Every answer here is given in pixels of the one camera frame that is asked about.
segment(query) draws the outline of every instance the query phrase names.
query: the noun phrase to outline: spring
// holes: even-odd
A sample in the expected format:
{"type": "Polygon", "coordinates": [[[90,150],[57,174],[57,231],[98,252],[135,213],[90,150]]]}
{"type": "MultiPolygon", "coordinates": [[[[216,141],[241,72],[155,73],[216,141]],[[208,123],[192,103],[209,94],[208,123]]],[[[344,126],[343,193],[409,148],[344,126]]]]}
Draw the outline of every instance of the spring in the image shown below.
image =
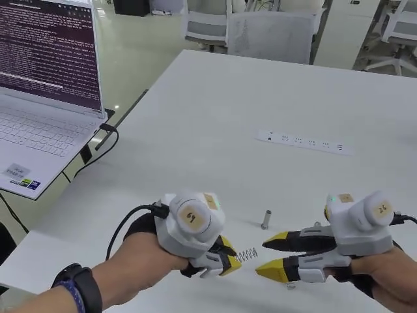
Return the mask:
{"type": "Polygon", "coordinates": [[[235,256],[236,260],[240,263],[249,261],[250,259],[255,259],[258,257],[258,253],[256,252],[255,248],[247,249],[245,251],[241,251],[235,256]]]}

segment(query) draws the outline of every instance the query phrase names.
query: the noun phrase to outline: power strip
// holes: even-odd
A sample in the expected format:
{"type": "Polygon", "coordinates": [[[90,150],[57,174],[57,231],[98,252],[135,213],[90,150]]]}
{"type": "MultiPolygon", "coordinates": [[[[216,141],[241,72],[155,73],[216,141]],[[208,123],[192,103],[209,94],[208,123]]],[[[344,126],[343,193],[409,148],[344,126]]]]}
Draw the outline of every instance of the power strip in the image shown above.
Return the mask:
{"type": "Polygon", "coordinates": [[[282,145],[335,153],[337,155],[353,155],[353,150],[342,143],[293,136],[278,132],[269,132],[267,130],[259,130],[256,139],[261,140],[262,142],[280,143],[282,145]]]}

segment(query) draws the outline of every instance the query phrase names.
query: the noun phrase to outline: hand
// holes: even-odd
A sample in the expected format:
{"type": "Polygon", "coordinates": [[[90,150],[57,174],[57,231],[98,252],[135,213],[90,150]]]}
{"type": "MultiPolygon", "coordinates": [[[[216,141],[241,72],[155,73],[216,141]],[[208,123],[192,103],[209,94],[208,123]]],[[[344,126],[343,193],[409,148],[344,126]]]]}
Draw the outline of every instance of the hand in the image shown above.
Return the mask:
{"type": "Polygon", "coordinates": [[[104,309],[133,299],[172,270],[185,269],[188,260],[163,250],[152,233],[134,233],[107,262],[93,269],[104,309]]]}
{"type": "Polygon", "coordinates": [[[373,297],[393,312],[417,312],[417,263],[402,250],[355,259],[354,275],[371,275],[377,285],[373,297]]]}

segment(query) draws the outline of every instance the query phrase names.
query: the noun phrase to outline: white laptop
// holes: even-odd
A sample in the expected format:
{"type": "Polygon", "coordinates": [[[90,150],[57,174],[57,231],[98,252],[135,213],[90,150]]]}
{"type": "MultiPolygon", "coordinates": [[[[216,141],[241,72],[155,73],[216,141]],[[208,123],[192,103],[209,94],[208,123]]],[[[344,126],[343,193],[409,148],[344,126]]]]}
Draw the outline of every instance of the white laptop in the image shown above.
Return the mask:
{"type": "Polygon", "coordinates": [[[0,190],[37,199],[107,120],[90,2],[0,0],[0,190]]]}

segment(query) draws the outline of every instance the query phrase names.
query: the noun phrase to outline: metal cylinder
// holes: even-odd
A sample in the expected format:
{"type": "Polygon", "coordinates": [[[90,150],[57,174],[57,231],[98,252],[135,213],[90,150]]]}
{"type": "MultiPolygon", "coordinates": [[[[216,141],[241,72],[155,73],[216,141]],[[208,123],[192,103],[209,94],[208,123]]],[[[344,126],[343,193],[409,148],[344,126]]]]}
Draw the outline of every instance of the metal cylinder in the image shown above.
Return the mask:
{"type": "Polygon", "coordinates": [[[288,290],[294,290],[296,288],[295,283],[294,282],[288,282],[287,283],[287,289],[288,290]]]}
{"type": "Polygon", "coordinates": [[[263,230],[267,230],[268,229],[268,227],[269,227],[269,220],[271,218],[271,214],[272,214],[271,211],[269,211],[269,210],[266,211],[265,217],[263,218],[263,223],[261,224],[261,228],[263,230]]]}

